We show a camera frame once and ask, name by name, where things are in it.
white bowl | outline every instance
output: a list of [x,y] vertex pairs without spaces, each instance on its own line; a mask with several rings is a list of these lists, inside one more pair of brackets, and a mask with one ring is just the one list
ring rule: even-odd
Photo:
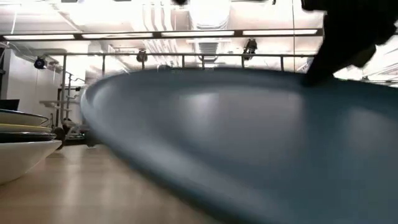
[[61,143],[61,141],[53,140],[0,144],[0,184],[24,175],[53,153]]

ceiling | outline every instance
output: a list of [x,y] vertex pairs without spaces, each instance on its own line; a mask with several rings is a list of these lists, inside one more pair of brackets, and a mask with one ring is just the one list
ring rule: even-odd
[[[202,0],[203,4],[210,4],[210,0]],[[209,7],[205,13],[208,17],[217,15]],[[159,9],[164,12],[157,17]],[[146,24],[149,31],[159,30],[157,22],[161,20],[162,29],[169,25],[173,30],[190,30],[191,22],[189,6],[179,7],[170,5],[169,0],[135,0],[131,2],[114,2],[112,0],[85,0],[84,3],[61,3],[61,0],[0,0],[0,34],[42,34],[42,33],[71,33],[71,32],[139,32],[143,28],[143,20],[148,19],[152,24]],[[301,9],[300,0],[279,0],[276,5],[272,1],[261,3],[252,1],[233,1],[230,4],[228,29],[316,29],[322,28],[322,12],[305,12]],[[315,54],[322,42],[321,37],[263,37],[257,38],[258,54]],[[167,44],[164,40],[150,40],[158,47]],[[241,54],[247,39],[224,39],[221,53],[234,52]],[[17,48],[25,55],[34,55],[37,49],[64,50],[67,52],[105,52],[109,49],[115,51],[132,51],[147,49],[150,51],[148,41],[142,40],[109,40],[86,42],[11,42],[12,48]],[[192,40],[177,39],[175,42],[177,52],[193,52]],[[119,67],[139,68],[140,63],[135,57],[118,57],[117,65],[107,64],[106,68]],[[240,59],[219,58],[217,62],[240,63]],[[285,69],[297,70],[307,61],[306,58],[286,58]],[[99,74],[101,61],[85,60],[91,63],[92,75]],[[148,65],[159,63],[153,58]],[[256,58],[248,64],[260,67],[278,67],[280,60],[277,58]]]

fluorescent light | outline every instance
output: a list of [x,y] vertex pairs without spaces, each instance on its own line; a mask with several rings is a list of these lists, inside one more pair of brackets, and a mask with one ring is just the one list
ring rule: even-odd
[[4,35],[6,40],[73,40],[73,34],[52,35]]
[[205,63],[205,68],[215,68],[215,67],[217,67],[217,64],[215,63]]
[[152,33],[136,33],[136,34],[82,34],[83,38],[87,39],[113,39],[113,38],[140,38],[152,37]]
[[203,38],[203,39],[189,39],[188,44],[198,44],[198,43],[223,43],[231,42],[231,39],[217,39],[217,38]]
[[245,30],[243,35],[305,35],[316,34],[318,30]]
[[232,36],[235,31],[190,31],[190,32],[163,32],[162,37],[209,37],[209,36]]

metal pole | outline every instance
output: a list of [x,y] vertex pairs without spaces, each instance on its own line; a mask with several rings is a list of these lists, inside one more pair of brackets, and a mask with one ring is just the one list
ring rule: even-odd
[[285,65],[284,65],[284,58],[283,58],[283,56],[280,57],[280,70],[281,70],[282,72],[285,71]]
[[105,77],[105,57],[106,55],[102,55],[102,77]]
[[201,69],[205,69],[205,56],[204,55],[202,55],[201,56]]
[[[72,82],[72,74],[69,73],[69,83],[68,83],[68,95],[67,95],[67,109],[69,109],[69,101],[70,101],[70,85]],[[67,110],[66,119],[69,118],[69,111]]]
[[65,79],[67,77],[67,56],[63,56],[63,67],[62,67],[62,84],[61,84],[61,124],[63,124],[63,101],[65,100]]

security camera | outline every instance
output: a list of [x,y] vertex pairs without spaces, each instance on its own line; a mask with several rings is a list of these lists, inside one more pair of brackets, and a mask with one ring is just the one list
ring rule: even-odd
[[[255,39],[249,39],[243,49],[243,54],[255,54],[257,50],[257,42]],[[244,60],[250,60],[253,56],[243,57]]]
[[37,69],[45,69],[47,66],[47,62],[42,57],[37,57],[34,67]]
[[148,55],[145,49],[141,49],[140,51],[138,51],[137,54],[137,61],[138,62],[146,62],[148,61]]

